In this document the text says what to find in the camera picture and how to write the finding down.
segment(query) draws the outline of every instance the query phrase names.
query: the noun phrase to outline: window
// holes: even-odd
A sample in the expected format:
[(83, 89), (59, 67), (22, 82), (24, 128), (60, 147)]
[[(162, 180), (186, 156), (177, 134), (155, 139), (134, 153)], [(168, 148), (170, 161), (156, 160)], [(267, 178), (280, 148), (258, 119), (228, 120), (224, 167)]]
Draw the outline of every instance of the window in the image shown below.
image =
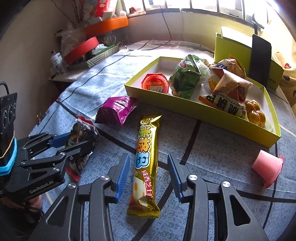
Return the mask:
[(168, 8), (190, 8), (189, 0), (167, 0)]
[(244, 8), (246, 12), (246, 21), (252, 22), (254, 14), (255, 20), (265, 26), (267, 24), (267, 8), (265, 0), (245, 0)]
[(202, 9), (211, 12), (217, 12), (217, 1), (216, 0), (192, 0), (192, 8)]
[(124, 0), (126, 10), (134, 7), (137, 12), (201, 12), (229, 18), (252, 26), (252, 17), (264, 27), (267, 24), (266, 0)]
[(220, 13), (243, 19), (241, 0), (219, 0)]
[(165, 0), (144, 0), (144, 4), (146, 7), (146, 10), (166, 8), (165, 7)]

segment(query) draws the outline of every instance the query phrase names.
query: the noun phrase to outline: pink jelly cup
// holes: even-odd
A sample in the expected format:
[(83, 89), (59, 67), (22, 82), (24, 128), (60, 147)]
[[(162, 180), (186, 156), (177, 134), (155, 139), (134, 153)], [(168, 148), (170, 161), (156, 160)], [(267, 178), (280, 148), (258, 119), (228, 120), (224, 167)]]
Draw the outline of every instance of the pink jelly cup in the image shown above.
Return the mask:
[(264, 180), (264, 188), (270, 187), (278, 177), (283, 168), (284, 156), (275, 157), (263, 150), (260, 150), (252, 169), (255, 170)]

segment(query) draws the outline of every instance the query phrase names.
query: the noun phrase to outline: striped box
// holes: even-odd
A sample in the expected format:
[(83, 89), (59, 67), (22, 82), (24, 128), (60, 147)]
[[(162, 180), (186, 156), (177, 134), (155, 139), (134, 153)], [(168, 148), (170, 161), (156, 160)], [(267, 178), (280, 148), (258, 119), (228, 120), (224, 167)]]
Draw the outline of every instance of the striped box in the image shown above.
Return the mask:
[(89, 69), (91, 67), (94, 67), (96, 64), (101, 62), (102, 60), (108, 58), (109, 56), (117, 53), (119, 51), (118, 45), (116, 46), (111, 46), (107, 48), (104, 52), (100, 53), (99, 55), (91, 58), (90, 60), (80, 63), (80, 64), (75, 64), (75, 65), (69, 65), (67, 66), (68, 71), (71, 70), (78, 70), (78, 69)]

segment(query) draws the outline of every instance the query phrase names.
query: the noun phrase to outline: snack bar wrapper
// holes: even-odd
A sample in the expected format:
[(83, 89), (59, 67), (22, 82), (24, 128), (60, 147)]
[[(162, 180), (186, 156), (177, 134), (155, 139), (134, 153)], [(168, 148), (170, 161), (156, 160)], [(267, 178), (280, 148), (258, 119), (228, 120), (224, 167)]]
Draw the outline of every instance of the snack bar wrapper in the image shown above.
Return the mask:
[(245, 100), (253, 84), (220, 68), (211, 68), (220, 81), (211, 95), (199, 96), (198, 100), (213, 108), (245, 119)]
[(229, 55), (229, 59), (221, 60), (215, 67), (225, 69), (243, 79), (246, 79), (247, 75), (244, 67), (232, 55)]
[(130, 215), (158, 218), (160, 214), (155, 202), (160, 118), (161, 115), (145, 116), (140, 121), (133, 192), (127, 210)]
[[(83, 116), (76, 116), (77, 122), (74, 124), (69, 139), (66, 143), (66, 147), (74, 145), (82, 141), (89, 141), (93, 148), (96, 146), (99, 140), (99, 133), (92, 123), (92, 121), (85, 119)], [(83, 155), (78, 159), (72, 159), (67, 167), (67, 172), (78, 181), (81, 177), (82, 170), (86, 165), (92, 152)]]
[(187, 55), (169, 79), (173, 96), (190, 99), (197, 83), (208, 81), (211, 75), (211, 71), (199, 57)]

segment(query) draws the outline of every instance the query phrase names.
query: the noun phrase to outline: red round container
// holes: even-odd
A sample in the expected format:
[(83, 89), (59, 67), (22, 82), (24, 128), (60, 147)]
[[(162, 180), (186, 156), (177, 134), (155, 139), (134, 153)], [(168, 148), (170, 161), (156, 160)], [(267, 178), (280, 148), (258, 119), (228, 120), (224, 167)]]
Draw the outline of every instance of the red round container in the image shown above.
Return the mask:
[(83, 55), (85, 55), (88, 51), (91, 51), (93, 48), (99, 45), (99, 42), (96, 37), (93, 37), (78, 47), (73, 49), (70, 53), (65, 56), (65, 62), (67, 64), (72, 64), (76, 60), (80, 59)]
[(147, 74), (142, 81), (142, 89), (151, 90), (159, 93), (168, 93), (168, 80), (161, 74)]

